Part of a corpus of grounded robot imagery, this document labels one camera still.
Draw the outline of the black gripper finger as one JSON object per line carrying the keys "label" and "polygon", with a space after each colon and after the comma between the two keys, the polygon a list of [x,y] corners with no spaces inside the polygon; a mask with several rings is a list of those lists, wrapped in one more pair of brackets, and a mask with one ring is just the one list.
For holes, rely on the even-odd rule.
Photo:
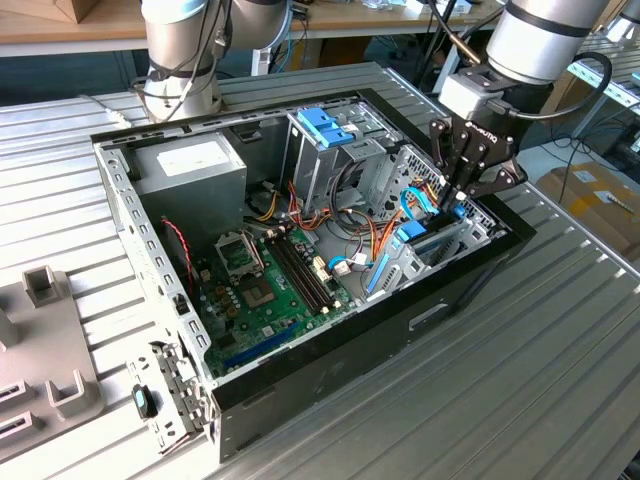
{"label": "black gripper finger", "polygon": [[471,145],[471,122],[462,119],[436,119],[430,125],[432,158],[445,185],[440,193],[442,210],[453,210],[470,183],[472,164],[467,155]]}
{"label": "black gripper finger", "polygon": [[452,207],[513,188],[527,179],[511,148],[468,148],[456,155]]}

